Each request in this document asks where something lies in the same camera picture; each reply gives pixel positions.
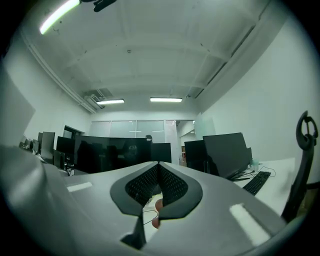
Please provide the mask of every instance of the white ceiling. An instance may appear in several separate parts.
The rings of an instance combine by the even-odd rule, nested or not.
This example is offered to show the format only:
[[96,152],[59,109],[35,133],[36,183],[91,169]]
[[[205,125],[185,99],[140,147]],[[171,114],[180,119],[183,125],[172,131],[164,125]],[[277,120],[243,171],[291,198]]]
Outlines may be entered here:
[[42,1],[23,31],[54,72],[82,97],[196,97],[254,27],[268,0],[118,0],[76,6],[44,35],[64,1]]

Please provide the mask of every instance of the black monitor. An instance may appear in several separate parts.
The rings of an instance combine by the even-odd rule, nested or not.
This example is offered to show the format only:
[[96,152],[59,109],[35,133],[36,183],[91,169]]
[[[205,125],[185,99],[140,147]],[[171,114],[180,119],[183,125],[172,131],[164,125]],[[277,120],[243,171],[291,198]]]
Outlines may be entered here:
[[73,155],[75,153],[75,140],[72,138],[58,137],[56,150],[62,153]]
[[230,179],[248,167],[250,160],[242,133],[203,136],[203,140],[211,174]]
[[170,143],[151,143],[151,161],[172,163]]
[[205,142],[203,140],[186,141],[184,143],[186,166],[200,171],[205,171],[205,161],[207,160],[207,152]]
[[55,133],[44,131],[41,142],[41,157],[48,164],[54,163]]
[[151,161],[151,141],[146,138],[75,137],[74,167],[99,173]]
[[39,132],[39,133],[38,133],[38,142],[39,142],[38,152],[39,152],[39,153],[41,153],[42,136],[43,136],[43,133],[42,133],[42,132]]

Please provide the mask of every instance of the black mesh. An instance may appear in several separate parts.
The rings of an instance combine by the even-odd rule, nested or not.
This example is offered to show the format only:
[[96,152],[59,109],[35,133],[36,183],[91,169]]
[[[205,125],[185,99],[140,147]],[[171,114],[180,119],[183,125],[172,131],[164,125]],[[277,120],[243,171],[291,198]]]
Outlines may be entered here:
[[158,184],[158,166],[144,172],[140,176],[128,182],[125,191],[143,207],[152,197],[152,193]]
[[163,195],[162,203],[163,206],[167,206],[186,194],[188,184],[162,166],[159,166],[159,168],[158,182]]
[[125,191],[144,207],[152,197],[157,184],[162,190],[163,206],[183,197],[188,190],[188,185],[184,180],[162,166],[156,165],[129,181],[125,186]]

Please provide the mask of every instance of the ceiling pipe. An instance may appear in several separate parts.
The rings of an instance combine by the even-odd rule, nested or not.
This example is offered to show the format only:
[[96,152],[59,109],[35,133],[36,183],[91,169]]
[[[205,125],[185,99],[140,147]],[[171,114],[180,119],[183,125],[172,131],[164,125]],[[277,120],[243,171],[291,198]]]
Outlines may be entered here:
[[72,99],[74,99],[79,105],[83,106],[90,113],[95,114],[97,111],[86,102],[79,94],[77,94],[72,88],[65,84],[60,77],[51,69],[48,63],[43,59],[41,54],[38,52],[34,44],[28,39],[27,35],[24,33],[23,29],[20,29],[21,37],[26,44],[29,51],[32,53],[34,58],[39,62],[41,67],[48,73],[48,75],[56,82],[56,84],[61,87]]

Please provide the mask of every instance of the white desk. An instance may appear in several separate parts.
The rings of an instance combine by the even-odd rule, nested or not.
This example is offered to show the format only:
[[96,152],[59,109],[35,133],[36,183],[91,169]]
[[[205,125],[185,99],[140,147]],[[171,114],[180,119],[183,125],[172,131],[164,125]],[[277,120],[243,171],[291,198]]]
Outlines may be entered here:
[[[288,201],[291,185],[295,177],[295,159],[288,158],[276,161],[264,161],[261,163],[259,170],[262,167],[268,167],[274,169],[275,174],[273,170],[267,168],[261,170],[262,172],[271,172],[271,175],[255,197],[281,216]],[[235,184],[243,188],[252,180],[252,176],[246,175],[243,177],[249,177],[251,177],[251,179],[237,181]]]
[[[267,179],[265,184],[259,190],[259,192],[255,195],[257,199],[263,202],[265,205],[269,206],[273,209],[279,216],[283,213],[287,200],[290,195],[291,185],[293,183],[295,177],[295,159],[288,158],[283,160],[276,160],[276,161],[264,161],[261,162],[259,165],[259,170],[262,167],[268,167],[275,170],[275,177],[274,171],[270,169],[263,168],[262,172],[271,172],[271,177]],[[243,188],[247,183],[252,180],[252,176],[244,176],[243,178],[250,178],[242,181],[234,182],[239,187]],[[152,198],[152,201],[143,208],[143,223],[147,223],[151,221],[157,214],[155,210],[155,203],[157,200],[162,198],[162,194],[158,194]],[[157,232],[157,229],[152,226],[152,223],[149,222],[144,226],[144,233],[146,241],[149,241],[152,236]]]

